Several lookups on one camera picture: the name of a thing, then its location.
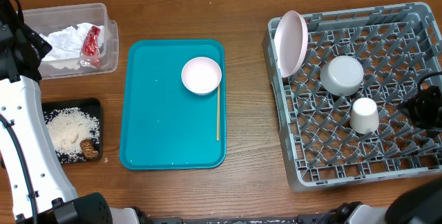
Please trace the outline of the white napkin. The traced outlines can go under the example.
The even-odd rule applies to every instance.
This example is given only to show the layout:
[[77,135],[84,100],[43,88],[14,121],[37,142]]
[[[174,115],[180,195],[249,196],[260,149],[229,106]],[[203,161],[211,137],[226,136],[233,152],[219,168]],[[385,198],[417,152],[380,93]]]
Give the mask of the white napkin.
[[[81,65],[81,49],[85,37],[92,26],[90,23],[80,23],[76,27],[69,26],[63,30],[50,33],[48,36],[40,34],[51,46],[52,50],[43,58],[43,62],[48,62],[58,69],[79,69]],[[96,26],[100,29],[98,45],[100,54],[104,44],[104,26]]]

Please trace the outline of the cream paper cup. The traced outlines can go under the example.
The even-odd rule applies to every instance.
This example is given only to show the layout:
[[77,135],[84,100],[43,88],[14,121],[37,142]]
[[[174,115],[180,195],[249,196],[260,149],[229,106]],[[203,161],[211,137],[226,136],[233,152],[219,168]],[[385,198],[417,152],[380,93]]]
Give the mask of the cream paper cup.
[[375,101],[368,97],[358,98],[352,105],[349,124],[355,132],[361,134],[377,130],[379,116]]

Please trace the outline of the red snack wrapper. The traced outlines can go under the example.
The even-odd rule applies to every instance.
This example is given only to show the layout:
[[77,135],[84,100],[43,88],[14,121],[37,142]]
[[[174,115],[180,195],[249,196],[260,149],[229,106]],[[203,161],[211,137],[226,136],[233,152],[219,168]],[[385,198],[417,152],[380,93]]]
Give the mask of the red snack wrapper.
[[100,67],[100,55],[98,37],[100,34],[100,29],[96,26],[92,26],[88,31],[82,49],[81,49],[81,65],[90,68]]

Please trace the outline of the grey bowl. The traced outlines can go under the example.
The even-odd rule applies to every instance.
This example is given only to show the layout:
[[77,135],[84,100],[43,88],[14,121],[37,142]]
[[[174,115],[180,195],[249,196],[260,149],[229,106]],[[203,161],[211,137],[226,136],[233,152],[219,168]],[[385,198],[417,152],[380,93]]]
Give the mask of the grey bowl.
[[333,58],[321,68],[320,82],[333,95],[350,96],[360,88],[363,76],[361,63],[343,55]]

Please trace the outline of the rice leftovers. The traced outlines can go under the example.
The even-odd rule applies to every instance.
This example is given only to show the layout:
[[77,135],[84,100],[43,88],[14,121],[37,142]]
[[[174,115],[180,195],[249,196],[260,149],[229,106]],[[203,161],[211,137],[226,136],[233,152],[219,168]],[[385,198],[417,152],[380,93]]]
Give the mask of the rice leftovers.
[[91,139],[99,152],[99,119],[79,107],[44,112],[44,119],[56,155],[62,164],[84,162],[79,143]]

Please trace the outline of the brown food piece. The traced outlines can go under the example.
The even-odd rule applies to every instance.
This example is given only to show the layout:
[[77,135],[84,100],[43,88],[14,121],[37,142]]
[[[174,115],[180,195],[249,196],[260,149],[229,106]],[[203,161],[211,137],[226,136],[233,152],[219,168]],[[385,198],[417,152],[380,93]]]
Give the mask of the brown food piece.
[[94,143],[91,139],[82,140],[79,146],[87,160],[95,160],[98,158],[99,152],[94,148]]

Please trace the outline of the pink plate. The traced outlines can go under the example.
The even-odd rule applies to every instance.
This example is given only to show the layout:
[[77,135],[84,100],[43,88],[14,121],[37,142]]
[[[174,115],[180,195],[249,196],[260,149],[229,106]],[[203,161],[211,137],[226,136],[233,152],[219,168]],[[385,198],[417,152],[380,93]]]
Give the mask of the pink plate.
[[274,44],[281,76],[294,75],[307,53],[308,29],[305,19],[294,10],[285,13],[276,28]]

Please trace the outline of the pink bowl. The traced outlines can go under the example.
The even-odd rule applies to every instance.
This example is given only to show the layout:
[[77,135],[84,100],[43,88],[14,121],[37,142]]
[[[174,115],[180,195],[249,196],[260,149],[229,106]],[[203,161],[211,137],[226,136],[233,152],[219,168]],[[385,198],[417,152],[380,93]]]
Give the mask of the pink bowl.
[[196,95],[208,95],[219,87],[222,80],[220,65],[209,57],[190,59],[182,68],[184,87]]

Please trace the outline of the wooden chopstick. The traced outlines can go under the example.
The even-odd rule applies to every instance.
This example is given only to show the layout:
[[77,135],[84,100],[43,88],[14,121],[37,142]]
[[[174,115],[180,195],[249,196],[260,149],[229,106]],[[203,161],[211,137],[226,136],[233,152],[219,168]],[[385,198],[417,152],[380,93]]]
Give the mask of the wooden chopstick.
[[217,87],[217,136],[216,140],[220,141],[220,85]]

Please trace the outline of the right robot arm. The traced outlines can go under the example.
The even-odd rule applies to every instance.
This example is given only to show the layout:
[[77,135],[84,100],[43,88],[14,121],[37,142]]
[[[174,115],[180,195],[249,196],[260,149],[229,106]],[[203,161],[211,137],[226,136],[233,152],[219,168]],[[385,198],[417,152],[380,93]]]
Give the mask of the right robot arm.
[[[431,138],[441,132],[441,91],[437,86],[419,89],[410,100],[399,104],[401,113],[416,127],[423,127]],[[441,179],[434,180],[399,196],[387,209],[360,202],[344,203],[323,217],[322,223],[440,223]]]

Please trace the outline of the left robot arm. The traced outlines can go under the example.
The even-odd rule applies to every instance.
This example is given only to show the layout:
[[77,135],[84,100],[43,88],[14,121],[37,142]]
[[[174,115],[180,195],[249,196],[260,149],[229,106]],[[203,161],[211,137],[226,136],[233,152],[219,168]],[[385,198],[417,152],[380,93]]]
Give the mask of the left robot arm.
[[50,140],[41,105],[41,60],[51,50],[24,22],[19,0],[1,0],[1,157],[17,223],[149,223],[136,207],[78,196]]

